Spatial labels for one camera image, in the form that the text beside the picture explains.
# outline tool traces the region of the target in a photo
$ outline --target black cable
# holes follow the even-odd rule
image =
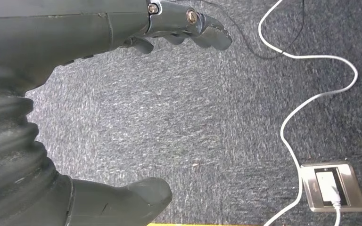
[[[289,44],[282,52],[280,52],[280,53],[278,53],[277,55],[272,56],[272,57],[271,57],[271,56],[265,56],[265,57],[264,57],[264,56],[261,56],[261,55],[255,53],[255,52],[253,51],[251,45],[249,44],[249,42],[248,42],[248,40],[247,40],[247,37],[246,37],[245,34],[243,33],[241,27],[240,27],[240,26],[237,24],[237,22],[235,22],[235,20],[227,13],[227,11],[226,11],[222,6],[220,6],[219,4],[212,3],[212,2],[209,2],[209,1],[207,1],[207,0],[173,0],[173,1],[171,1],[171,2],[178,2],[178,1],[200,1],[200,2],[204,2],[204,3],[206,3],[206,4],[209,4],[209,5],[212,5],[212,6],[216,7],[216,8],[218,8],[219,10],[221,10],[222,13],[223,13],[226,17],[228,17],[228,18],[232,21],[232,23],[236,26],[238,32],[241,34],[242,39],[243,39],[244,42],[245,42],[245,45],[246,45],[247,49],[248,49],[250,52],[252,52],[253,55],[255,55],[256,57],[258,57],[258,58],[260,58],[260,59],[268,60],[268,59],[275,59],[275,58],[281,56],[281,55],[282,55],[285,51],[287,51],[288,48],[291,47],[292,44],[297,40],[297,38],[300,36],[300,33],[302,32],[303,27],[304,27],[304,0],[302,0],[302,26],[300,27],[300,30],[299,30],[298,34],[296,35],[296,37],[290,42],[290,44]]]

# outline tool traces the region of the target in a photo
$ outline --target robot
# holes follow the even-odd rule
[[[145,226],[166,208],[172,193],[159,178],[111,187],[58,173],[24,98],[58,65],[116,48],[148,54],[156,37],[232,44],[219,21],[174,2],[0,0],[0,226]]]

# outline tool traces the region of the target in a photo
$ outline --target gray carpet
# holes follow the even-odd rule
[[[243,27],[256,52],[257,24],[275,0],[216,0]],[[300,26],[301,1],[286,0],[264,24],[265,37],[286,46]],[[142,55],[121,49],[58,67],[46,85],[28,93],[30,121],[61,173],[114,186],[164,178],[174,200],[156,221],[263,224],[292,202],[297,174],[279,138],[283,119],[301,102],[347,85],[341,62],[261,60],[235,42],[224,52],[187,41],[153,40]],[[362,0],[307,1],[306,24],[289,52],[335,54],[360,77],[350,91],[319,99],[286,128],[301,163],[350,161],[362,188]],[[276,225],[333,225],[335,214],[312,213],[305,195]],[[344,226],[362,213],[343,214]]]

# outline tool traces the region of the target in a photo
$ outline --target yellow strip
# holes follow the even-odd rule
[[[156,223],[151,223],[148,224],[148,226],[237,226],[237,225],[183,225],[183,224],[156,224]]]

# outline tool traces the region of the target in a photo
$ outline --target metal outlet cover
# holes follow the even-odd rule
[[[362,192],[352,165],[346,161],[301,166],[300,172],[310,209],[313,212],[335,212],[332,205],[325,205],[316,176],[317,171],[328,169],[336,172],[343,190],[341,195],[346,201],[341,205],[341,212],[362,212]]]

